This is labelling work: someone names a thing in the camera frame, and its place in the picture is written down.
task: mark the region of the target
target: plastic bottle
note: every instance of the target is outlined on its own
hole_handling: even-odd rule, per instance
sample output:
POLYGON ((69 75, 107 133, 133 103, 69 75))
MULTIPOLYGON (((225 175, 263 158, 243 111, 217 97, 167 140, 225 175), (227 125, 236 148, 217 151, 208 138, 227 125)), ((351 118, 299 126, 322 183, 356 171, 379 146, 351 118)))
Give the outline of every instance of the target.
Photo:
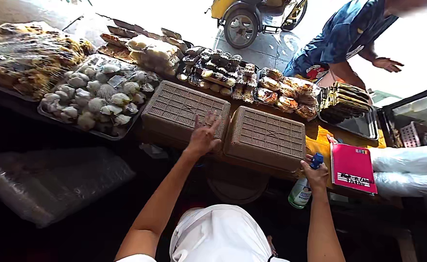
MULTIPOLYGON (((320 153, 316 153, 312 158, 310 168, 317 170, 322 163, 323 156, 320 153)), ((307 178, 301 178, 296 182, 293 189, 291 190, 291 193, 289 193, 288 202, 290 205, 298 209, 303 209, 309 201, 311 195, 312 189, 309 186, 309 181, 307 181, 307 178)))

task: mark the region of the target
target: tire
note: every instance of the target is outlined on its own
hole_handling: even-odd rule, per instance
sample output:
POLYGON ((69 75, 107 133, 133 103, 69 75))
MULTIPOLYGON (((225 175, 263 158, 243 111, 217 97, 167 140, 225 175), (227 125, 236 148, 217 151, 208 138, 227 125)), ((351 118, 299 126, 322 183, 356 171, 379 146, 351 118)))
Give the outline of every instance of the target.
POLYGON ((224 26, 224 33, 225 33, 225 39, 233 48, 235 49, 243 49, 252 44, 254 42, 255 38, 257 37, 257 33, 259 32, 259 26, 257 25, 257 18, 254 14, 252 14, 250 11, 246 9, 238 9, 233 11, 231 14, 228 15, 226 18, 225 26, 224 26), (231 23, 236 21, 236 18, 238 16, 245 16, 250 20, 250 26, 251 26, 251 36, 244 44, 238 44, 234 41, 235 36, 232 35, 233 28, 231 27, 231 23))
POLYGON ((289 32, 289 31, 295 29, 299 25, 299 23, 302 21, 304 15, 306 14, 306 11, 307 11, 307 2, 304 3, 304 7, 302 8, 302 14, 299 17, 298 21, 296 21, 295 23, 290 24, 290 25, 282 26, 281 30, 285 31, 285 32, 289 32))

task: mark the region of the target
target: pavement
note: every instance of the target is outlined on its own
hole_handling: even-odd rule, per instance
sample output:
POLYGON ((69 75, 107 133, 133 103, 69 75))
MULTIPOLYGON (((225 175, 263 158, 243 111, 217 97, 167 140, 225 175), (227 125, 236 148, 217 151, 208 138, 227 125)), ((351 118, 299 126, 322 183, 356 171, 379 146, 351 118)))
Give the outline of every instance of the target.
MULTIPOLYGON (((195 45, 220 48, 233 55, 240 54, 245 61, 259 67, 274 67, 282 71, 294 53, 320 33, 328 18, 347 2, 309 0, 307 13, 292 32, 259 33, 252 45, 238 50, 226 42, 223 28, 217 28, 217 21, 210 17, 210 10, 207 9, 212 0, 91 0, 92 7, 86 1, 75 1, 76 5, 65 1, 0 1, 3 7, 0 8, 0 22, 45 20, 63 29, 64 24, 84 14, 84 18, 74 23, 67 32, 94 39, 98 45, 102 43, 98 36, 106 31, 108 19, 96 16, 97 13, 137 24, 152 33, 161 33, 160 28, 164 27, 180 33, 183 39, 195 45)), ((381 57, 390 57, 405 66, 402 72, 389 73, 373 67, 359 56, 351 58, 351 66, 368 88, 401 98, 427 89, 427 10, 398 19, 376 40, 375 45, 381 57)))

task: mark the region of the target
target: white plastic bag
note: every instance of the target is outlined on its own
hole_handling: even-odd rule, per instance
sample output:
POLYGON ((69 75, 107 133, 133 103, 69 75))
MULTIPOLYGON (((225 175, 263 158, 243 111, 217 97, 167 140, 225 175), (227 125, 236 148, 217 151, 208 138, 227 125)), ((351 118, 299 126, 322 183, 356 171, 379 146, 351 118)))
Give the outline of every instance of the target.
POLYGON ((383 197, 427 195, 427 173, 375 172, 375 183, 383 197))
POLYGON ((369 150, 375 172, 427 173, 427 146, 369 150))

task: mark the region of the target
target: blue spray nozzle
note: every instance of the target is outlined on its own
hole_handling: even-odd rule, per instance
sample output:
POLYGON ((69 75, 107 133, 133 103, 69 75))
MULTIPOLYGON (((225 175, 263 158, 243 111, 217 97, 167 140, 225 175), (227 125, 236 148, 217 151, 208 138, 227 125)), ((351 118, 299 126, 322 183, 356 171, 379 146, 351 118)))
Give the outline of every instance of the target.
POLYGON ((322 163, 323 163, 323 156, 320 153, 315 153, 314 157, 312 158, 312 163, 310 163, 310 168, 317 170, 319 169, 322 163))

